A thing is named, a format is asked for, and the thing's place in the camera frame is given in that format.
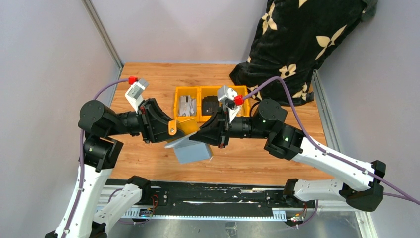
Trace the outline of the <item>yellow leather card holder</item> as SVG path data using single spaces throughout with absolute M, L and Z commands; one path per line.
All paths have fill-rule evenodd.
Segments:
M 181 164 L 191 163 L 202 160 L 211 160 L 213 151 L 208 144 L 193 141 L 189 138 L 199 130 L 199 125 L 195 119 L 172 120 L 168 124 L 169 135 L 183 131 L 185 136 L 169 140 L 165 149 L 173 149 L 176 158 Z

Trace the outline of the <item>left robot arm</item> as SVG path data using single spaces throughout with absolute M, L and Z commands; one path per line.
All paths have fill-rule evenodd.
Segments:
M 105 238 L 112 227 L 134 204 L 158 205 L 151 182 L 131 177 L 120 193 L 102 210 L 98 201 L 123 143 L 116 135 L 142 136 L 146 143 L 160 143 L 184 136 L 171 128 L 173 120 L 158 106 L 154 98 L 140 103 L 137 111 L 115 113 L 98 100 L 86 102 L 80 110 L 80 166 L 70 203 L 59 226 L 49 238 Z

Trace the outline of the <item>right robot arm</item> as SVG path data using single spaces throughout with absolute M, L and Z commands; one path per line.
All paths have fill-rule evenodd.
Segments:
M 271 155 L 304 163 L 332 176 L 327 180 L 289 179 L 283 191 L 284 203 L 324 200 L 343 201 L 352 208 L 373 212 L 383 200 L 380 179 L 386 165 L 345 156 L 305 135 L 301 129 L 288 125 L 288 112 L 272 99 L 257 104 L 250 117 L 231 119 L 225 109 L 218 109 L 190 140 L 224 148 L 231 138 L 265 139 L 264 149 Z

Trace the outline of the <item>black cards in bin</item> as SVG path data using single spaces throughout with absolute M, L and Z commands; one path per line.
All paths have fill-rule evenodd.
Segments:
M 219 100 L 217 96 L 206 96 L 202 98 L 201 115 L 212 116 L 219 107 Z

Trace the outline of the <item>silver cards in bin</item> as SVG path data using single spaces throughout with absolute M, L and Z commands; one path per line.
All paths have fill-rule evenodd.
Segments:
M 180 96 L 179 98 L 179 117 L 194 117 L 197 113 L 197 99 L 190 95 Z

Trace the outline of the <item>right yellow bin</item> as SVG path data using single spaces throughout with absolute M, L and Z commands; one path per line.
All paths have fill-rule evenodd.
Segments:
M 247 88 L 245 86 L 228 86 L 238 93 L 238 97 L 242 99 L 241 110 L 236 117 L 248 117 L 250 115 L 250 102 L 245 99 L 247 95 Z

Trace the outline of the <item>yellow bin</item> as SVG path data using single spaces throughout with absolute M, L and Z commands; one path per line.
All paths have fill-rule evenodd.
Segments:
M 194 119 L 199 121 L 199 87 L 176 87 L 174 116 L 176 120 Z
M 245 86 L 228 86 L 238 93 L 238 97 L 242 99 L 241 110 L 236 117 L 248 117 L 250 115 L 250 102 L 245 99 L 247 95 L 247 88 Z
M 201 86 L 199 88 L 198 102 L 199 102 L 199 117 L 200 122 L 206 122 L 220 106 L 218 100 L 218 90 L 221 86 Z

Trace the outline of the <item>middle yellow bin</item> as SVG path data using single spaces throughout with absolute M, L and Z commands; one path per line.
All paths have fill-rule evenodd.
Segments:
M 200 122 L 206 122 L 220 106 L 218 100 L 218 90 L 221 86 L 201 86 L 199 88 L 198 102 L 199 102 L 199 117 Z

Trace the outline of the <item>left yellow bin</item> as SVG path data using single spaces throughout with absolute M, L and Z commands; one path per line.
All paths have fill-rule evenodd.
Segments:
M 199 87 L 176 87 L 174 116 L 176 120 L 194 119 L 199 121 Z

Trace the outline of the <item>black floral blanket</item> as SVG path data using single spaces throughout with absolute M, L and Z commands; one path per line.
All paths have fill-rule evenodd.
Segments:
M 230 73 L 252 98 L 287 106 L 314 100 L 314 70 L 361 23 L 374 18 L 375 0 L 270 0 L 260 18 L 248 58 Z

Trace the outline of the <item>aluminium frame post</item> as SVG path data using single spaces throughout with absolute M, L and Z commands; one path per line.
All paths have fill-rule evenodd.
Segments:
M 120 72 L 122 72 L 123 67 L 124 67 L 124 63 L 122 62 L 103 22 L 101 21 L 101 18 L 94 6 L 94 3 L 91 0 L 81 0 L 82 4 L 84 5 L 87 13 L 89 14 L 93 24 L 95 25 L 100 37 L 102 38 L 108 52 L 110 53 L 114 63 L 116 64 L 116 66 L 118 67 L 118 69 L 120 70 Z

